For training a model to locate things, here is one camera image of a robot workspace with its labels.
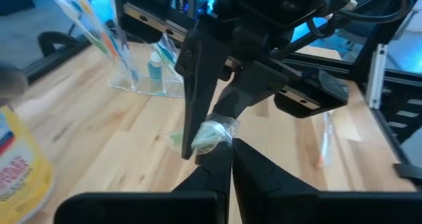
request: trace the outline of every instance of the cable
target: cable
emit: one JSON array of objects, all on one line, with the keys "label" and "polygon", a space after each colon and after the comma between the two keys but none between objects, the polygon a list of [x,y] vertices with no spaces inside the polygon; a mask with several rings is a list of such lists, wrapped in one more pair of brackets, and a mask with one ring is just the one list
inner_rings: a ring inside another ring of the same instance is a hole
[{"label": "cable", "polygon": [[323,34],[321,31],[318,30],[317,26],[315,26],[315,23],[312,18],[308,19],[306,21],[306,24],[309,28],[309,31],[317,38],[324,39],[332,36],[334,32],[336,31],[336,20],[337,20],[337,14],[332,13],[332,16],[330,20],[328,20],[327,24],[327,33]]},{"label": "cable", "polygon": [[395,20],[405,17],[408,14],[408,12],[410,12],[410,10],[412,9],[413,2],[414,0],[402,0],[400,10],[386,16],[367,16],[363,14],[353,13],[351,11],[344,10],[344,9],[339,10],[338,14],[350,20],[356,20],[356,21],[361,21],[361,22],[389,23],[389,22],[394,22]]}]

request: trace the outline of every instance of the wooden tabletop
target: wooden tabletop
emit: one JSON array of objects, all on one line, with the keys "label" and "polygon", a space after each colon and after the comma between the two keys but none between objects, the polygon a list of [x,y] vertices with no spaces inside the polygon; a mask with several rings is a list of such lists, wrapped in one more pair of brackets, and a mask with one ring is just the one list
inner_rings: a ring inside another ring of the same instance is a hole
[{"label": "wooden tabletop", "polygon": [[[146,65],[151,47],[132,45],[131,51]],[[339,58],[328,49],[303,52]],[[170,191],[195,168],[164,139],[183,127],[183,99],[118,90],[107,85],[112,76],[108,59],[89,47],[36,82],[15,105],[56,172],[51,198],[30,223],[51,223],[57,206],[73,194]],[[349,86],[349,104],[333,114],[328,165],[317,165],[322,115],[295,119],[271,99],[240,116],[236,137],[321,190],[414,190],[395,175],[397,159],[356,85]],[[233,189],[231,195],[230,221],[240,223]]]}]

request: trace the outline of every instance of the small bottle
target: small bottle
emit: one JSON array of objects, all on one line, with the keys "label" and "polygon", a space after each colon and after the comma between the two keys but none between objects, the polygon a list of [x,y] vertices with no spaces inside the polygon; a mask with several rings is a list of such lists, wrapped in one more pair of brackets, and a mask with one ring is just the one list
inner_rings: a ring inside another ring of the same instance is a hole
[{"label": "small bottle", "polygon": [[150,61],[148,62],[148,72],[150,73],[151,89],[152,94],[165,94],[166,89],[164,87],[163,80],[163,62],[160,55],[154,51],[151,53]]}]

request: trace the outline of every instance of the yellow container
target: yellow container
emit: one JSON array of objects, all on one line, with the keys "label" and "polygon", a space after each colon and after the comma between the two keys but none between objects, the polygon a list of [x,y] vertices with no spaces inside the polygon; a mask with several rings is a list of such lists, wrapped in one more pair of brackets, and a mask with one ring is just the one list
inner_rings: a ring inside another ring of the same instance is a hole
[{"label": "yellow container", "polygon": [[17,114],[0,108],[0,224],[26,221],[52,189],[51,163]]}]

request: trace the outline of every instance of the wooden table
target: wooden table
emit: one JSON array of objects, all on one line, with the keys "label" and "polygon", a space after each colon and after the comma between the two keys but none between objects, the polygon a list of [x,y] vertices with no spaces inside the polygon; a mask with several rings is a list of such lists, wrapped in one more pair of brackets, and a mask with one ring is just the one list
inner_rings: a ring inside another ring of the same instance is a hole
[{"label": "wooden table", "polygon": [[[145,65],[150,47],[131,49]],[[338,58],[327,49],[306,47],[302,52]],[[57,206],[70,195],[170,191],[195,168],[192,160],[184,161],[169,149],[163,136],[183,126],[183,99],[111,88],[106,79],[113,73],[107,64],[108,59],[90,47],[35,83],[15,105],[57,177],[52,197],[30,223],[51,223]],[[237,136],[321,190],[413,191],[395,175],[392,164],[397,159],[356,85],[349,86],[348,106],[333,114],[331,162],[325,167],[317,165],[321,115],[295,119],[269,99],[240,116]],[[231,223],[240,223],[234,190],[231,195]]]}]

